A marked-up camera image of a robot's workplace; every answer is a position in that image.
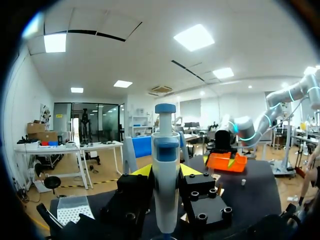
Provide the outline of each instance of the wooden floor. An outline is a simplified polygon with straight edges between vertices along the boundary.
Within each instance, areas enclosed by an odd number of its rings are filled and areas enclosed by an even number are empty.
[[[289,151],[289,160],[293,166],[295,166],[296,162],[296,152],[298,148],[292,147]],[[195,148],[195,154],[199,155],[202,153],[202,146],[197,145]],[[119,174],[116,172],[115,167],[115,160],[114,160],[114,153],[112,150],[101,150],[98,152],[98,155],[101,160],[101,165],[98,165],[95,160],[87,161],[88,166],[93,165],[94,169],[98,171],[98,173],[90,173],[90,177],[93,183],[99,183],[103,181],[113,180],[119,178]],[[285,151],[283,149],[276,150],[270,146],[267,146],[266,151],[266,160],[281,160],[285,156]],[[120,150],[117,149],[116,151],[117,157],[117,164],[122,172],[122,162],[121,162],[121,155]],[[262,146],[259,146],[256,152],[256,159],[259,160],[262,157]],[[141,157],[137,159],[138,168],[144,167],[145,165],[152,162],[151,156]],[[66,174],[70,172],[77,172],[78,171],[78,162],[76,157],[72,154],[67,154],[63,157],[63,159],[57,164],[54,170],[48,170],[46,173],[55,173],[55,174]],[[287,177],[277,177],[276,178],[279,196],[281,200],[281,208],[285,210],[288,206],[287,198],[292,197],[294,195],[299,196],[303,178],[300,177],[298,174],[293,178]],[[68,178],[61,178],[61,185],[62,186],[72,186],[72,185],[83,185],[82,179],[80,177],[68,177]],[[98,193],[108,192],[111,190],[115,190],[117,188],[117,183],[115,181],[108,182],[108,183],[100,183],[95,184],[94,189],[89,187],[89,190],[86,190],[84,187],[68,187],[68,188],[61,188],[59,187],[56,190],[56,194],[58,195],[67,195],[67,196],[84,196],[84,195],[95,195]],[[316,188],[310,188],[307,192],[305,199],[311,199],[315,196],[317,192]],[[48,226],[38,214],[36,210],[36,206],[39,203],[43,203],[47,209],[50,208],[50,202],[52,199],[55,198],[52,192],[46,192],[39,194],[34,186],[32,186],[27,193],[30,200],[34,202],[26,203],[26,213],[34,220],[37,221],[37,226],[39,230],[45,235],[49,235]]]

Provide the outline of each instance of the ceiling light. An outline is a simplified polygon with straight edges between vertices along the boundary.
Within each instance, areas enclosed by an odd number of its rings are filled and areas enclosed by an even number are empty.
[[[218,79],[226,79],[234,76],[234,72],[230,67],[214,70],[213,74],[218,78]]]
[[[118,88],[127,88],[132,84],[132,82],[130,81],[121,81],[118,80],[116,81],[116,83],[113,85],[114,87],[118,87]]]
[[[215,43],[208,31],[201,24],[190,27],[175,35],[173,38],[190,52]]]
[[[317,69],[316,69],[315,67],[308,66],[308,67],[304,70],[303,74],[304,74],[304,75],[315,74],[316,71],[317,71]]]
[[[71,92],[82,94],[84,92],[84,89],[82,87],[71,87]]]
[[[50,34],[44,36],[44,46],[46,53],[64,53],[66,51],[67,34]]]

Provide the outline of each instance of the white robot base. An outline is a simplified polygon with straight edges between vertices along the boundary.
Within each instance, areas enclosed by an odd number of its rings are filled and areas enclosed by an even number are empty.
[[[293,169],[288,171],[287,168],[292,167],[290,162],[287,160],[271,160],[269,161],[272,168],[272,172],[275,176],[284,176],[284,175],[295,175],[296,170]]]

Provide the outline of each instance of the orange object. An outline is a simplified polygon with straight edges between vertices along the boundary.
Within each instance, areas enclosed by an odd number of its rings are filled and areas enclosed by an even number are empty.
[[[228,153],[211,153],[206,161],[206,166],[211,169],[218,169],[230,172],[241,173],[247,164],[247,157],[238,153],[234,159],[230,159],[231,152]]]

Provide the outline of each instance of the warning tape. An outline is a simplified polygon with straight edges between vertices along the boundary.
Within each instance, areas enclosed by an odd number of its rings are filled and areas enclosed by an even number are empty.
[[[97,184],[107,184],[107,183],[111,183],[111,182],[116,182],[118,180],[118,178],[116,179],[111,179],[111,180],[107,180],[107,181],[98,181],[98,182],[93,182],[93,185],[97,185]],[[84,187],[85,185],[65,185],[65,186],[59,186],[59,188],[77,188],[77,187]]]

